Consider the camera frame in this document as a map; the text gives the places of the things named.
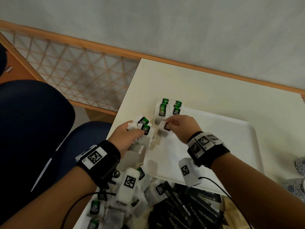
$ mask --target wooden frame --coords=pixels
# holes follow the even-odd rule
[[[187,63],[177,62],[177,61],[173,61],[173,60],[169,60],[169,59],[164,59],[164,58],[160,58],[160,57],[156,57],[156,56],[141,54],[141,53],[137,53],[137,52],[133,52],[133,51],[129,51],[129,50],[124,50],[124,49],[120,49],[120,48],[116,48],[116,47],[112,47],[112,46],[103,45],[103,44],[96,43],[96,42],[86,41],[86,40],[79,39],[79,38],[74,38],[74,37],[70,37],[70,36],[65,36],[65,35],[56,34],[56,33],[52,33],[52,32],[47,32],[47,31],[44,31],[44,30],[38,30],[38,29],[27,27],[27,26],[21,26],[21,25],[6,22],[6,21],[1,21],[0,20],[0,28],[12,30],[12,31],[17,31],[17,32],[23,32],[23,33],[26,33],[26,34],[29,34],[29,35],[32,35],[32,36],[47,38],[47,39],[50,39],[50,40],[59,41],[59,42],[67,43],[67,44],[74,45],[74,46],[85,47],[85,48],[88,48],[88,49],[97,50],[97,51],[110,53],[110,54],[114,54],[114,55],[118,55],[118,56],[123,56],[123,57],[127,57],[127,58],[149,59],[149,60],[153,60],[153,61],[157,61],[157,62],[163,62],[163,63],[175,65],[175,66],[185,67],[185,68],[188,68],[188,69],[203,71],[203,72],[207,72],[207,73],[211,73],[211,74],[215,74],[215,75],[220,75],[220,76],[224,76],[224,77],[228,77],[228,78],[242,80],[242,81],[246,81],[246,82],[250,82],[250,83],[254,83],[254,84],[264,85],[264,86],[268,86],[268,87],[272,87],[272,88],[278,88],[278,89],[286,90],[286,91],[289,91],[289,92],[296,92],[296,93],[301,94],[303,98],[305,97],[305,90],[302,90],[302,89],[288,87],[288,86],[284,86],[284,85],[281,85],[281,84],[275,84],[275,83],[270,83],[270,82],[266,82],[266,81],[260,81],[260,80],[251,79],[251,78],[246,78],[246,77],[233,75],[233,74],[222,72],[222,71],[212,70],[212,69],[208,69],[208,68],[204,68],[204,67],[200,67],[200,66],[195,66],[195,65],[190,65],[190,64],[187,64]],[[0,37],[0,42],[1,43],[3,41],[3,38],[4,37],[1,35],[1,37]],[[6,41],[6,43],[4,42],[4,44],[3,44],[4,46],[6,46],[7,43],[10,45],[10,43],[7,42],[6,39],[5,39],[5,41]],[[19,61],[21,61],[22,59],[24,60],[24,58],[13,47],[12,47],[12,49],[8,49],[8,50]],[[25,60],[21,64],[24,65],[24,66],[30,66]],[[27,68],[27,70],[29,70],[29,69],[32,70],[33,73],[36,73],[36,71],[32,67]],[[37,74],[37,73],[36,73],[36,75],[33,75],[33,76],[35,78],[37,77],[38,80],[40,80],[39,78],[41,78],[39,76],[39,74]]]

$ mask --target white sensor device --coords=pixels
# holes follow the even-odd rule
[[[178,164],[185,184],[188,187],[199,185],[202,182],[201,179],[198,179],[201,177],[199,168],[194,164],[192,158],[183,158]]]
[[[126,169],[123,180],[116,193],[116,201],[118,203],[122,205],[131,203],[139,177],[140,173],[138,170],[133,168]]]

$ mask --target white tray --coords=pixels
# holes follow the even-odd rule
[[[264,173],[255,129],[248,122],[192,108],[184,108],[180,114],[194,117],[204,132],[216,135],[233,155]],[[178,162],[190,157],[187,153],[188,146],[180,142],[173,132],[167,137],[158,136],[158,126],[154,124],[153,127],[156,141],[152,142],[145,154],[147,172],[151,176],[185,185]],[[211,169],[201,166],[200,173],[224,188]],[[206,179],[196,188],[223,194],[214,183]]]

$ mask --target right hand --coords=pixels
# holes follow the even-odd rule
[[[179,140],[185,144],[188,143],[189,138],[194,133],[202,131],[196,120],[188,115],[174,115],[165,121],[170,123],[166,125],[166,128],[173,131]]]

